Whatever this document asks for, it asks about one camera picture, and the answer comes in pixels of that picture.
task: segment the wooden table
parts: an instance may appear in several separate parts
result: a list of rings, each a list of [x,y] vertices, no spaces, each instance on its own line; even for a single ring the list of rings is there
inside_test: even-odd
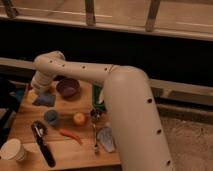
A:
[[[56,94],[56,102],[55,106],[51,108],[32,105],[32,102],[37,97],[36,94],[33,90],[25,92],[19,112],[17,113],[16,119],[11,128],[9,139],[18,138],[21,140],[28,151],[27,158],[21,163],[0,160],[1,170],[40,171],[120,164],[117,152],[107,153],[101,145],[100,154],[94,154],[93,130],[92,123],[89,118],[89,112],[92,109],[91,85],[80,81],[80,95],[70,100],[63,100],[56,92],[55,85],[56,82],[53,83],[51,91],[53,94]],[[83,145],[79,145],[75,140],[60,135],[57,128],[53,128],[45,123],[43,120],[43,114],[49,109],[56,109],[59,112],[59,127],[74,131],[82,138]],[[72,124],[72,115],[75,112],[84,112],[87,114],[88,122],[86,126],[76,127]],[[38,145],[35,143],[30,127],[35,120],[40,120],[47,126],[48,132],[45,136],[45,140],[56,160],[56,166],[54,168],[48,167]],[[106,122],[108,122],[108,116],[104,113],[103,118],[98,123],[98,128],[104,126]]]

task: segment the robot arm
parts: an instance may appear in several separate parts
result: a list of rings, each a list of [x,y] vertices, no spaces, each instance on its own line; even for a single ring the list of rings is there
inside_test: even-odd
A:
[[[61,52],[35,59],[32,87],[49,89],[56,75],[103,86],[107,113],[124,171],[175,171],[160,117],[142,70],[130,66],[65,62]]]

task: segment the white mug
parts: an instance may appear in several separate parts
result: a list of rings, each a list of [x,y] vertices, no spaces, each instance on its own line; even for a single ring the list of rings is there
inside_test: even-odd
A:
[[[4,160],[23,161],[26,158],[26,150],[19,139],[8,140],[1,147],[1,158]]]

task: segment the railing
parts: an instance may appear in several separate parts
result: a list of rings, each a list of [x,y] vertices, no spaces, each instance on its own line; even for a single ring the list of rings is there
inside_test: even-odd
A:
[[[213,0],[0,0],[0,18],[213,40]]]

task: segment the black knife handle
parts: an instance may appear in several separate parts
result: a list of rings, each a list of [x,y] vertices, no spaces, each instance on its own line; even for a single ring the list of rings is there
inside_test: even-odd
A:
[[[53,155],[52,153],[50,152],[50,150],[48,149],[47,145],[40,145],[40,150],[47,162],[47,164],[50,166],[50,167],[54,167],[55,166],[55,160],[53,158]]]

